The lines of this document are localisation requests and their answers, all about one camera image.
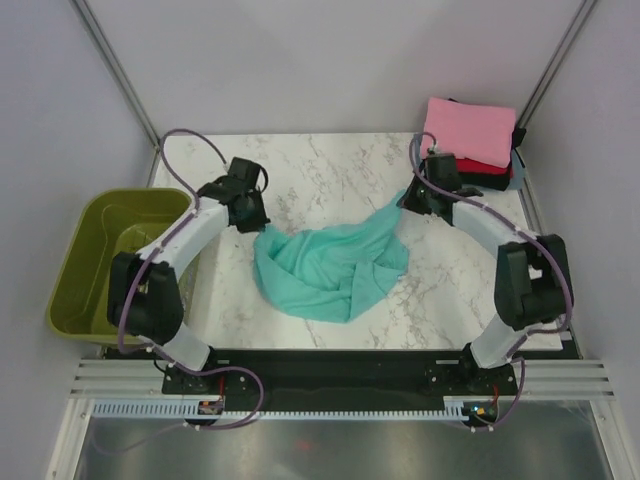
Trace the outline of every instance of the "stack of folded clothes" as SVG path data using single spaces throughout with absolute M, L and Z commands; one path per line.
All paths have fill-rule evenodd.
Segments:
M 455 155 L 464 184 L 506 190 L 519 185 L 524 174 L 523 165 L 514 167 L 512 162 L 512 150 L 520 145 L 525 133 L 515 128 L 515 123 L 512 108 L 466 105 L 432 97 L 424 129 L 438 139 L 440 151 Z M 422 142 L 423 158 L 429 147 L 427 140 Z

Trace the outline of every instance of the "blue cloth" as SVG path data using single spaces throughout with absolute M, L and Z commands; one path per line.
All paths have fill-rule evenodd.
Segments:
M 409 251 L 394 230 L 396 198 L 359 225 L 292 237 L 269 225 L 253 245 L 262 295 L 289 315 L 346 323 L 382 300 L 406 273 Z

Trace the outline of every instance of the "pink cloth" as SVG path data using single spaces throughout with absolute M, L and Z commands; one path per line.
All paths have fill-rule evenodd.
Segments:
M 465 105 L 431 97 L 424 129 L 436 136 L 443 152 L 506 168 L 511 160 L 511 134 L 515 124 L 513 108 Z M 430 144 L 430 139 L 424 137 L 422 158 L 427 155 Z

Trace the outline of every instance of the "white wall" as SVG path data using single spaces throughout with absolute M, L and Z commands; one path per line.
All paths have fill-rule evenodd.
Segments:
M 0 477 L 35 480 L 83 351 L 45 325 L 53 282 L 83 205 L 151 151 L 67 0 L 1 2 L 0 65 Z
M 640 450 L 640 2 L 600 2 L 523 150 L 564 236 L 580 345 L 610 368 Z
M 522 109 L 579 0 L 89 0 L 159 131 L 403 132 Z

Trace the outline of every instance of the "green basket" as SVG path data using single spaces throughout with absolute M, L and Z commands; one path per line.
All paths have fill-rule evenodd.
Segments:
M 49 301 L 51 328 L 64 337 L 115 345 L 117 329 L 107 321 L 111 260 L 119 252 L 136 252 L 158 238 L 190 202 L 185 193 L 170 188 L 110 190 L 94 198 L 82 212 Z M 180 279 L 185 311 L 196 261 Z M 139 342 L 126 336 L 125 343 Z

